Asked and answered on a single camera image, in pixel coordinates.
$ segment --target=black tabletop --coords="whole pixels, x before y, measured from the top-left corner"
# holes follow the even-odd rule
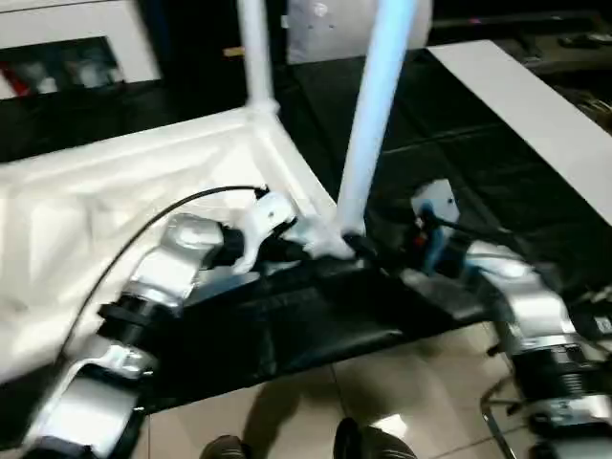
[[[275,75],[279,116],[334,197],[362,65],[355,58],[283,67]],[[57,106],[58,98],[0,102],[3,160],[203,116],[224,103],[213,98],[214,107],[207,108],[206,97],[159,83],[133,90],[92,93],[112,100],[108,110],[124,121],[101,119],[95,104],[85,104],[77,131],[61,116],[53,127],[46,123],[54,110],[74,113]],[[244,89],[233,94],[236,102]],[[140,119],[131,120],[129,113]],[[438,178],[451,181],[463,223],[503,226],[514,231],[525,256],[557,264],[562,294],[608,282],[612,230],[431,54],[418,52],[406,60],[387,128],[368,204],[369,234],[397,248],[410,196]],[[482,305],[441,310],[373,268],[319,260],[187,308],[160,343],[161,369],[148,409],[187,404],[485,319]],[[18,440],[45,375],[42,369],[0,387],[0,444]]]

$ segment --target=tiled floor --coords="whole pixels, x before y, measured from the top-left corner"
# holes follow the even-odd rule
[[[255,458],[328,459],[349,415],[364,424],[390,418],[395,428],[401,420],[398,434],[421,459],[500,459],[478,409],[482,393],[508,374],[501,357],[486,357],[491,344],[488,329],[475,325],[156,414],[136,457],[198,459],[207,442],[234,434]],[[520,418],[498,416],[525,457],[533,439]]]

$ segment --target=black cable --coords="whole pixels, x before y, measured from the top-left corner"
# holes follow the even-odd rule
[[[87,294],[87,296],[85,296],[85,299],[83,300],[80,308],[78,309],[78,312],[76,313],[75,320],[73,320],[73,323],[70,326],[70,329],[68,330],[68,334],[66,335],[66,338],[64,339],[64,342],[62,343],[61,347],[59,348],[59,352],[57,353],[57,357],[55,359],[55,362],[59,363],[59,362],[62,361],[62,358],[64,357],[64,355],[66,353],[66,349],[68,348],[68,345],[70,344],[70,341],[71,341],[71,339],[73,337],[73,333],[75,332],[75,329],[77,328],[78,323],[80,322],[80,318],[83,315],[83,313],[85,311],[85,308],[87,308],[87,305],[89,304],[91,299],[96,294],[96,291],[98,290],[98,288],[101,285],[101,283],[104,281],[106,276],[113,270],[113,268],[115,268],[115,265],[117,264],[119,259],[138,240],[138,238],[142,236],[143,233],[145,233],[149,228],[151,228],[159,220],[164,218],[172,210],[174,210],[176,208],[179,208],[181,206],[184,206],[185,204],[190,203],[191,201],[195,201],[196,199],[205,198],[205,197],[210,196],[212,194],[224,193],[224,192],[227,192],[227,191],[254,191],[255,195],[259,196],[260,193],[265,193],[267,190],[264,189],[264,188],[257,187],[257,186],[249,186],[249,185],[218,186],[216,188],[206,189],[204,191],[198,191],[197,193],[193,193],[193,194],[191,194],[189,196],[186,196],[185,198],[175,202],[174,204],[171,204],[167,208],[164,208],[163,210],[158,212],[156,215],[154,215],[138,231],[136,231],[136,233],[125,244],[123,244],[121,249],[117,252],[115,257],[111,260],[111,262],[108,264],[106,269],[102,272],[102,274],[100,275],[100,277],[98,278],[98,280],[96,281],[94,286],[91,288],[91,290],[89,291],[89,294]]]
[[[463,232],[464,234],[476,236],[479,239],[483,240],[497,242],[498,244],[502,245],[506,245],[508,242],[508,238],[511,238],[513,236],[510,231],[505,229],[476,229],[461,225],[459,223],[449,222],[448,220],[436,217],[435,215],[432,215],[429,218],[431,218],[433,222],[440,225],[441,227],[452,228],[453,230]]]

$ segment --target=black shoe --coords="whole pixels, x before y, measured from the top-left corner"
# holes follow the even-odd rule
[[[224,435],[209,443],[200,459],[247,459],[247,454],[238,437]]]

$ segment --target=black surface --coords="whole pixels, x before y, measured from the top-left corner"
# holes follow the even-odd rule
[[[362,60],[354,59],[277,73],[280,118],[334,196],[361,65]],[[0,151],[10,153],[3,157],[8,161],[120,135],[137,126],[202,116],[244,96],[232,92],[238,79],[232,74],[226,85],[197,95],[184,88],[153,85],[127,102],[113,104],[102,118],[94,104],[74,111],[68,103],[46,105],[44,98],[0,102]],[[131,88],[125,89],[131,94]],[[107,95],[92,93],[92,97]],[[132,112],[138,119],[132,120],[123,111],[138,98],[142,101]],[[116,120],[119,114],[127,124]],[[73,129],[71,117],[78,118],[81,129]],[[55,129],[44,120],[53,120]],[[558,262],[564,295],[608,281],[611,229],[427,53],[411,55],[404,66],[383,149],[367,220],[370,234],[389,249],[401,242],[402,217],[414,190],[430,180],[449,178],[463,223],[515,230],[525,238],[519,244],[525,255]],[[307,264],[188,308],[177,328],[168,330],[156,397],[149,409],[186,404],[483,320],[483,308],[472,306],[468,314],[445,313],[376,270],[329,260]],[[29,406],[46,384],[35,373],[27,382],[0,389],[0,444],[17,438]]]

